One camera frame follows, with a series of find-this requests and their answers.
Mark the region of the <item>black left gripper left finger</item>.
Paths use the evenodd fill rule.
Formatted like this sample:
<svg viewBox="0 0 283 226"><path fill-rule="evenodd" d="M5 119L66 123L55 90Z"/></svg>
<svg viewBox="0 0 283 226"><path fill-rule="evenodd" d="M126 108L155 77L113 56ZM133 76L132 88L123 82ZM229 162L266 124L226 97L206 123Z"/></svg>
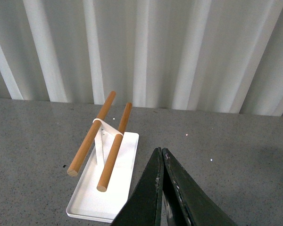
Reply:
<svg viewBox="0 0 283 226"><path fill-rule="evenodd" d="M111 223L113 226L159 226L161 222L164 162L155 148L131 197Z"/></svg>

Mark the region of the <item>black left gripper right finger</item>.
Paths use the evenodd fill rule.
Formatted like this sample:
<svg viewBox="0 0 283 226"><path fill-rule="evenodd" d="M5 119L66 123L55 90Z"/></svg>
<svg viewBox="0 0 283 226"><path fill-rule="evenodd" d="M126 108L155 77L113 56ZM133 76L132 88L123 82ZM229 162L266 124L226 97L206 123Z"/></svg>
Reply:
<svg viewBox="0 0 283 226"><path fill-rule="evenodd" d="M167 149L164 161L163 198L169 226L237 225L200 188Z"/></svg>

